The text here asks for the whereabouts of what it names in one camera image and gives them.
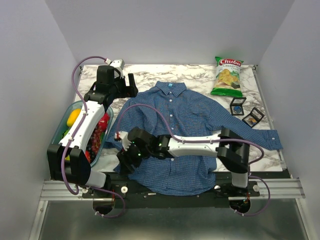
button-up shirt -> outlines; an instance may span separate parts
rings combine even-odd
[[[243,139],[269,150],[281,149],[276,130],[252,129],[240,119],[232,116],[218,102],[186,88],[184,83],[157,82],[150,90],[139,92],[130,98],[119,113],[134,104],[147,104],[159,110],[174,135],[183,137],[210,136],[214,131],[228,128]],[[116,119],[106,147],[121,150],[122,144],[114,140]],[[134,127],[148,131],[154,136],[169,134],[163,120],[155,111],[144,106],[131,108],[121,120],[120,131],[129,132]],[[215,185],[216,159],[209,156],[180,156],[160,160],[144,159],[129,175],[131,180],[165,195],[197,195]]]

bag of chips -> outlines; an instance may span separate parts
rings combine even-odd
[[[243,61],[216,56],[216,77],[212,95],[242,97],[240,67]]]

plastic bin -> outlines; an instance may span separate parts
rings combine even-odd
[[[75,109],[81,109],[82,108],[82,101],[76,101],[74,103],[72,103],[68,108],[67,110],[65,111],[63,117],[62,117],[62,120],[60,121],[59,123],[59,126],[57,128],[57,130],[55,131],[54,135],[53,135],[53,138],[51,140],[51,144],[59,144],[60,140],[62,139],[62,134],[67,130],[69,129],[69,127],[67,126],[67,120],[69,118],[69,115],[71,114],[71,112]],[[102,148],[104,147],[104,143],[106,142],[106,139],[107,139],[107,136],[108,136],[108,133],[110,131],[110,128],[111,128],[111,122],[112,122],[112,119],[114,117],[114,111],[112,110],[111,107],[108,108],[108,110],[106,111],[110,117],[109,119],[109,122],[108,122],[108,126],[106,127],[106,131],[105,131],[105,135],[101,141],[101,146],[99,148],[99,151],[95,157],[95,159],[93,160],[93,162],[90,164],[91,167],[93,167],[99,157],[100,157],[100,154],[101,154],[101,151],[102,151]]]

marble tabletop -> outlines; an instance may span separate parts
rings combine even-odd
[[[83,96],[92,84],[96,81],[98,65],[84,65],[82,74],[78,84],[78,90]],[[185,83],[186,87],[190,90],[199,92],[213,100],[219,102],[223,107],[230,111],[230,102],[232,97],[215,96],[210,92],[214,86],[214,79],[216,76],[216,67],[214,65],[158,65],[158,64],[133,64],[125,65],[123,70],[124,75],[128,73],[134,74],[134,79],[139,92],[144,92],[154,87],[157,81],[161,82],[177,82]],[[244,65],[240,71],[240,85],[243,96],[246,101],[243,104],[244,115],[250,113],[253,107],[258,108],[263,114],[266,115],[264,104],[261,99],[256,79],[252,70],[252,66]],[[122,106],[128,100],[115,99],[111,105],[114,117],[112,123],[117,118]],[[270,125],[267,117],[265,116],[262,121],[257,124],[254,129],[269,130]],[[112,172],[118,165],[119,160],[116,156],[117,150],[103,149],[99,160],[92,168],[101,172]],[[256,159],[260,155],[260,151],[255,147],[250,147],[249,161]],[[252,172],[280,172],[282,171],[280,156],[276,150],[264,149],[264,158],[251,165]],[[225,166],[217,159],[217,169],[215,172],[228,172]]]

gray wall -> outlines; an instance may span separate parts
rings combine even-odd
[[[320,2],[296,0],[258,75],[289,171],[299,177],[320,236]]]
[[[294,0],[45,0],[77,60],[257,64]]]
[[[43,0],[0,5],[0,239],[26,240],[75,59]]]

